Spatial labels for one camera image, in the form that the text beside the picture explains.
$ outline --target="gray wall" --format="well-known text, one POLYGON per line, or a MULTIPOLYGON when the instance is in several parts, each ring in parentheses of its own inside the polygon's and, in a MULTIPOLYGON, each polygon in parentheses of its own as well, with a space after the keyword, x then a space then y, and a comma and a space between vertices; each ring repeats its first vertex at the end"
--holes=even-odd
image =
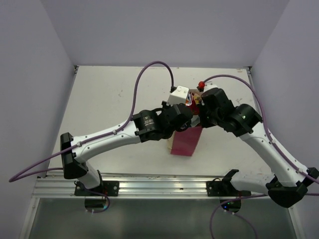
POLYGON ((0 35, 0 233, 14 239, 35 177, 8 179, 51 154, 73 66, 38 0, 0 0, 0 35))
POLYGON ((73 63, 251 66, 288 0, 41 0, 73 63))
MULTIPOLYGON (((253 66, 270 130, 302 163, 319 168, 319 1, 290 0, 253 66)), ((313 192, 319 192, 313 185, 313 192)), ((298 209, 307 238, 318 238, 319 201, 298 209)))

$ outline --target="purple cable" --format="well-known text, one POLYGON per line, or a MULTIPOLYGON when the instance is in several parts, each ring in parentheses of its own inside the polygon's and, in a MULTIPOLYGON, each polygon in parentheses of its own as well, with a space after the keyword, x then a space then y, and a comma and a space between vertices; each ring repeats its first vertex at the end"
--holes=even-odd
MULTIPOLYGON (((144 73, 144 71, 145 71, 148 67, 150 67, 150 66, 152 66, 152 65, 155 65, 155 64, 162 64, 162 65, 164 65, 164 66, 168 69, 169 74, 170 74, 170 78, 171 78, 171 86, 172 86, 172 87, 174 86, 173 72, 171 71, 171 69, 170 69, 170 67, 168 66, 168 64, 166 64, 165 62, 162 62, 162 61, 153 61, 153 62, 147 64, 147 65, 140 71, 140 73, 139 73, 139 75, 138 75, 138 77, 137 77, 137 79, 136 79, 135 87, 134 87, 134 94, 133 94, 133 103, 132 103, 132 109, 131 109, 130 115, 129 115, 128 119, 126 120, 126 122, 125 122, 121 127, 119 127, 118 129, 115 130, 116 132, 119 132, 119 131, 121 131, 122 129, 124 129, 124 128, 128 125, 128 123, 131 121, 131 118, 132 118, 132 116, 133 116, 134 109, 135 109, 136 95, 137 95, 138 84, 139 84, 139 81, 140 81, 140 79, 141 79, 141 76, 142 76, 142 74, 144 73)), ((81 143, 82 143, 82 144, 85 144, 85 143, 91 142, 91 141, 93 141, 93 140, 96 140, 96 139, 99 139, 99 138, 102 138, 102 137, 106 137, 106 136, 109 136, 109 135, 112 135, 112 134, 113 134, 112 131, 111 131, 111 132, 108 132, 108 133, 104 133, 104 134, 101 134, 101 135, 98 135, 98 136, 95 136, 95 137, 86 139, 86 140, 82 141, 81 143)), ((68 151, 70 151, 70 150, 73 150, 74 148, 77 148, 77 147, 78 147, 77 145, 71 146, 71 147, 69 147, 69 148, 66 148, 66 149, 64 149, 64 150, 62 150, 62 151, 60 151, 60 152, 57 152, 57 153, 51 155, 51 156, 48 157, 48 158, 45 158, 45 159, 43 159, 43 160, 40 160, 40 161, 38 161, 38 162, 32 164, 31 166, 25 168, 24 170, 18 172, 18 173, 15 174, 14 176, 12 176, 12 177, 9 179, 9 182, 11 183, 11 182, 17 181, 17 180, 19 180, 19 179, 21 179, 21 178, 24 178, 24 177, 27 177, 27 176, 30 176, 30 175, 39 173, 40 171, 36 171, 36 172, 33 172, 33 173, 29 173, 29 174, 26 174, 26 175, 22 175, 23 173, 25 173, 26 171, 30 170, 31 168, 34 168, 35 166, 37 166, 37 165, 39 165, 39 164, 42 164, 42 163, 44 163, 45 161, 48 161, 48 160, 50 160, 50 159, 52 159, 52 158, 54 158, 54 157, 56 157, 56 156, 59 156, 59 155, 61 155, 61 154, 63 154, 63 153, 66 153, 66 152, 68 152, 68 151)), ((52 171, 52 170, 57 170, 57 169, 61 169, 61 168, 50 168, 50 169, 47 169, 47 170, 44 170, 44 171, 41 171, 41 172, 52 171)))
MULTIPOLYGON (((242 83, 244 83, 250 90, 251 92, 253 93, 253 95, 255 96, 257 102, 258 102, 258 105, 259 105, 259 108, 260 108, 260 111, 261 111, 261 115, 263 117, 263 126, 264 126, 264 129, 265 129, 265 132, 266 132, 266 135, 267 135, 267 138, 269 139, 270 142, 273 141, 273 138, 271 137, 270 135, 270 132, 269 132, 269 129, 268 129, 268 125, 267 125, 267 120, 266 120, 266 114, 265 114, 265 111, 264 111, 264 108, 263 108, 263 105, 261 104, 261 101, 259 100, 255 90, 252 88, 252 86, 250 86, 247 82, 245 82, 243 79, 237 77, 237 76, 232 76, 232 75, 216 75, 216 76, 211 76, 209 78, 207 78, 206 80, 204 80, 204 82, 206 83, 207 81, 211 80, 211 79, 214 79, 214 78, 218 78, 218 77, 229 77, 229 78, 233 78, 233 79, 236 79, 242 83)), ((294 163, 292 163, 288 157, 281 151, 281 149, 278 147, 278 145, 276 143, 272 143, 272 145, 274 146, 275 150, 284 158, 284 160, 290 165, 292 166, 296 171, 299 171, 299 168, 297 166, 294 165, 294 163)), ((309 176, 308 174, 304 173, 304 172, 300 172, 303 176, 305 176, 306 178, 312 180, 313 182, 319 184, 319 180, 309 176)))
MULTIPOLYGON (((226 200, 226 201, 220 203, 220 204, 214 209, 214 211, 212 212, 212 214, 211 214, 211 216, 210 216, 210 220, 209 220, 209 231, 210 231, 211 238, 212 238, 212 239, 216 239, 216 238, 214 237, 213 224, 212 224, 212 223, 213 223, 214 215, 216 214, 217 210, 218 210, 222 205, 224 205, 224 204, 226 204, 226 203, 234 202, 234 201, 243 200, 243 199, 261 198, 261 197, 266 197, 266 196, 267 196, 267 195, 265 195, 265 194, 251 195, 251 196, 247 196, 247 197, 240 197, 240 198, 229 199, 229 200, 226 200)), ((258 238, 258 236, 257 236, 257 231, 256 231, 256 229, 254 228, 254 226, 253 226, 247 219, 245 219, 243 216, 237 215, 237 214, 235 214, 235 215, 238 216, 238 217, 240 217, 240 218, 243 219, 244 221, 246 221, 246 222, 252 227, 252 229, 254 230, 254 233, 255 233, 256 238, 258 238)))
MULTIPOLYGON (((230 212, 230 211, 226 211, 226 213, 228 213, 228 214, 230 214, 230 215, 233 215, 233 213, 230 212)), ((248 221, 248 220, 247 220, 246 218, 244 218, 242 215, 239 215, 239 214, 237 214, 237 213, 235 213, 234 216, 239 217, 240 219, 244 220, 248 225, 250 225, 250 227, 251 227, 251 228, 253 229, 253 231, 254 231, 255 238, 256 238, 256 239, 258 238, 258 234, 257 234, 256 228, 253 226, 253 224, 252 224, 250 221, 248 221)))
POLYGON ((306 193, 307 196, 319 196, 319 193, 306 193))

